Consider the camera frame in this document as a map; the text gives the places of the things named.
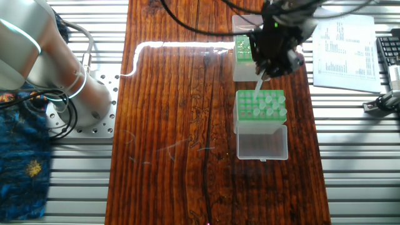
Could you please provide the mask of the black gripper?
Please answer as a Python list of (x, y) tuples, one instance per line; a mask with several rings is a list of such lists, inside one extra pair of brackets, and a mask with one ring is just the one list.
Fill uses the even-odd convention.
[(319, 1), (265, 1), (262, 5), (262, 24), (251, 32), (252, 60), (255, 74), (271, 79), (272, 61), (276, 77), (290, 75), (304, 64), (295, 47), (311, 37), (317, 22), (313, 18)]

